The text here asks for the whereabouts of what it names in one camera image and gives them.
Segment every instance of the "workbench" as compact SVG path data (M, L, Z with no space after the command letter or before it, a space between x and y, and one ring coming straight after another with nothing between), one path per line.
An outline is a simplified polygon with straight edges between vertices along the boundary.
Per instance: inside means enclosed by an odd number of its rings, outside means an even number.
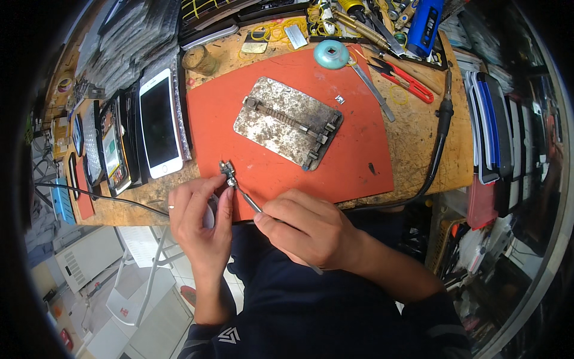
M236 34L206 44L205 47L209 52L219 60L219 69L215 72L214 76L203 76L187 71L187 90L189 91L192 88L201 86L203 83L217 76L222 76L237 68L250 65L255 61L283 55L292 51L288 48L287 44L278 41L269 43L266 52L256 55L253 60L239 60L237 54L247 32L259 25L261 24L241 28ZM452 117L439 171L427 192L429 194L469 186L472 183L473 177L471 123L463 80L453 50L446 36L441 31L439 31L439 33L452 71L452 103L454 116ZM316 45L317 43L310 43L301 49L314 48ZM368 47L363 47L363 52L365 55L375 56L369 51ZM251 54L242 55L246 58L252 57ZM444 87L445 72L419 64L409 64L441 87ZM426 104L414 95L408 93L408 102L404 105L398 105L389 98L389 90L392 83L381 77L376 71L370 69L370 72L375 86L381 94L387 98L387 102L396 117L396 121L389 122L388 119L383 116L393 166L394 191L383 194L373 194L372 196L338 203L337 205L341 209L391 202L413 196L425 180L431 160L431 153L435 144L437 129L435 110L438 110L443 96L434 93L434 102ZM159 179L149 179L148 184L126 190L119 197L167 211L168 204L166 200L169 191L177 187L180 183L200 177L197 162L195 161L195 151L192 151L192 157L194 159L184 163L182 170ZM101 187L102 194L109 195L109 190L105 182ZM81 220L76 203L73 200L72 202L76 214L76 221L79 225L149 226L169 223L168 218L164 218L139 207L104 199L93 202L95 215L86 220Z

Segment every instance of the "pcb holder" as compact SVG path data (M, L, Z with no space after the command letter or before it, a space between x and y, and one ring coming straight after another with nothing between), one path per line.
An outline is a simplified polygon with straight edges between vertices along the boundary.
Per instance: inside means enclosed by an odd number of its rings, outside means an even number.
M301 166L315 170L343 123L343 114L267 77L243 100L233 130Z

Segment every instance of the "logo on sweatshirt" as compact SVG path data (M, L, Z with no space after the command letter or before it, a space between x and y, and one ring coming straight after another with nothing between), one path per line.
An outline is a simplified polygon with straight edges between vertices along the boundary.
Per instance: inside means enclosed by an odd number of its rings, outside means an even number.
M229 327L225 329L218 335L218 338L220 338L220 342L231 344L237 344L237 342L241 340L239 339L239 334L237 334L237 327Z

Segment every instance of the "phone screen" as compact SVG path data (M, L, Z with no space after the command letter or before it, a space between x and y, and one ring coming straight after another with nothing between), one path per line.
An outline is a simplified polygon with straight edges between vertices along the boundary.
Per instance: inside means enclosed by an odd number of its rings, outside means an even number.
M179 155L173 132L168 81L169 78L163 79L140 97L143 138L150 168Z

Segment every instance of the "ventilation grille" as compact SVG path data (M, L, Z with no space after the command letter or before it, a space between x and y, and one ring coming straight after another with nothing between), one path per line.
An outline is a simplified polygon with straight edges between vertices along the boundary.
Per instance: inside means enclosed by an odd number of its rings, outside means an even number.
M66 253L64 255L64 259L66 260L66 271L70 277L73 277L76 280L76 283L79 286L82 286L86 282L86 278L84 278L84 274L82 270L80 270L80 266L76 262L76 257L74 257L73 252Z

